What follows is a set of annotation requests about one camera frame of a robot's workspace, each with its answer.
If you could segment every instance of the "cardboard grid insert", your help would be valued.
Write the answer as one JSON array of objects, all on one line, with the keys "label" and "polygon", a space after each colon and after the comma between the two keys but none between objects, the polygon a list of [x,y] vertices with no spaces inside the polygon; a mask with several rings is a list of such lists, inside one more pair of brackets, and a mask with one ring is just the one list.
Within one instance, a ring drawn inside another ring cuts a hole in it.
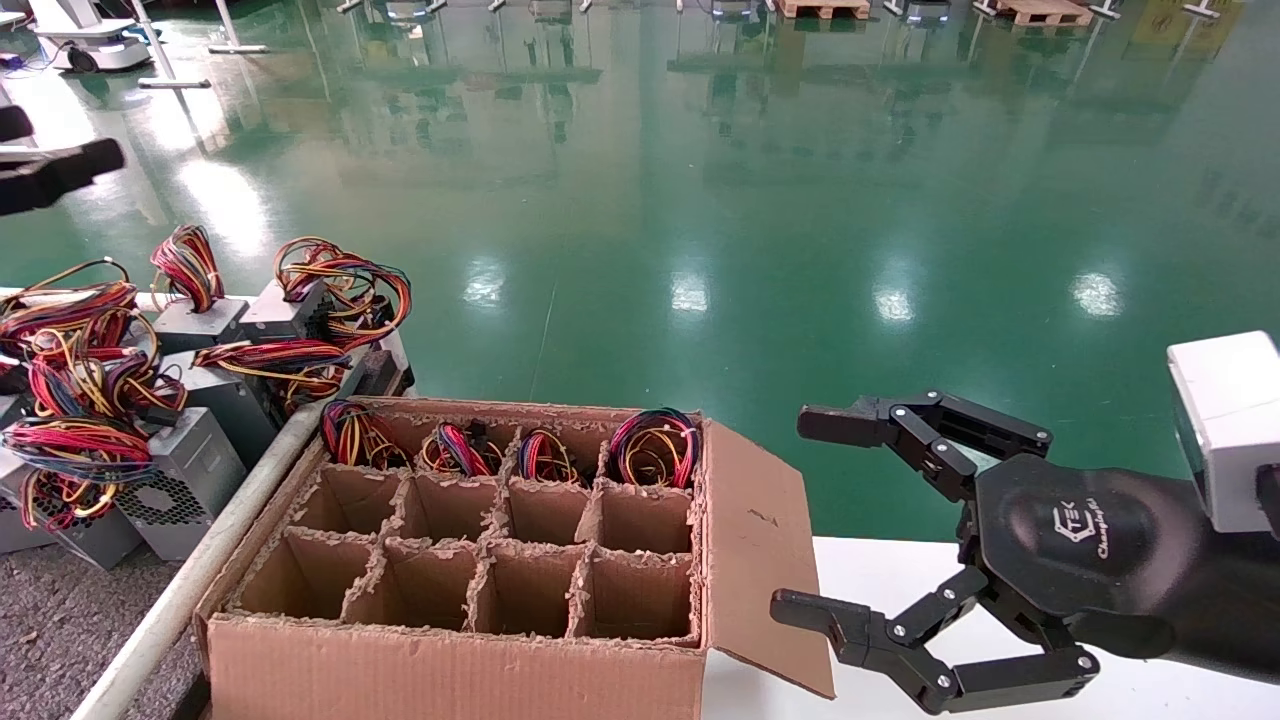
[{"label": "cardboard grid insert", "polygon": [[[439,421],[471,420],[387,419],[410,456]],[[392,470],[321,464],[228,610],[698,647],[692,493],[611,480],[616,423],[548,428],[590,489],[518,477],[520,441],[545,425],[486,424],[504,441],[493,477],[443,474],[416,457]]]}]

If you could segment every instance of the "wheel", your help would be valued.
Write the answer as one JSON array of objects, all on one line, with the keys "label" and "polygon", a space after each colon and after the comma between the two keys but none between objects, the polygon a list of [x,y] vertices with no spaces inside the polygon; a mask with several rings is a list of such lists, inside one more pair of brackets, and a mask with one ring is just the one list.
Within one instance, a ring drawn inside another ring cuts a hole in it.
[{"label": "wheel", "polygon": [[74,45],[67,50],[67,60],[72,64],[72,69],[78,73],[96,73],[97,60],[92,55],[76,47]]}]

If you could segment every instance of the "white table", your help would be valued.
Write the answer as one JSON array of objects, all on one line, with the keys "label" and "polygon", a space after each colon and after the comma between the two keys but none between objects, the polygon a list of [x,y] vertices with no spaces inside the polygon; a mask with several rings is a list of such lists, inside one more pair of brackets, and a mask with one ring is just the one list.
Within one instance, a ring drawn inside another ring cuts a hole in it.
[{"label": "white table", "polygon": [[[959,571],[947,543],[814,538],[822,592],[888,616]],[[960,714],[965,720],[1253,720],[1277,717],[1280,687],[1172,662],[1123,660],[1089,648],[1101,674],[1075,698]],[[948,665],[1036,652],[982,609],[943,632],[929,651]],[[920,720],[927,717],[888,678],[835,664],[835,702],[712,652],[705,720]]]}]

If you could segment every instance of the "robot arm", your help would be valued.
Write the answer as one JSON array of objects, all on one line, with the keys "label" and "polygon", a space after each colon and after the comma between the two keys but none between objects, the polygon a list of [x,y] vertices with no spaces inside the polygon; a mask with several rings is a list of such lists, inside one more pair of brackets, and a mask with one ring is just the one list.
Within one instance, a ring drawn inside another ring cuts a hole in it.
[{"label": "robot arm", "polygon": [[[1100,669],[1082,644],[1280,683],[1280,543],[1213,532],[1192,483],[1053,465],[1047,430],[936,391],[805,407],[797,425],[810,439],[887,446],[964,505],[965,568],[897,618],[786,589],[771,606],[925,712],[1073,697]],[[978,473],[957,443],[1001,462]],[[934,659],[925,643],[975,605],[1042,653]]]},{"label": "robot arm", "polygon": [[[0,142],[32,135],[22,108],[0,108]],[[93,178],[124,167],[114,140],[95,140],[65,150],[0,147],[0,217],[49,208],[63,195],[93,184]]]}]

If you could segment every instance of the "yellow sign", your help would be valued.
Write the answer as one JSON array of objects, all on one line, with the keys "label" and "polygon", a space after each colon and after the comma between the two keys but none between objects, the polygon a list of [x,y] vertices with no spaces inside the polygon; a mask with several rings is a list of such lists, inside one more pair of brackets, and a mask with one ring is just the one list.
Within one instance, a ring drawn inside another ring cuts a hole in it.
[{"label": "yellow sign", "polygon": [[1244,10],[1244,4],[1231,0],[1210,0],[1208,9],[1221,13],[1217,19],[1192,15],[1183,10],[1185,4],[1185,0],[1148,0],[1130,42],[1175,47],[1187,36],[1192,22],[1198,18],[1196,33],[1188,41],[1184,53],[1202,58],[1217,55],[1217,51],[1226,42],[1226,37],[1231,35],[1235,20]]}]

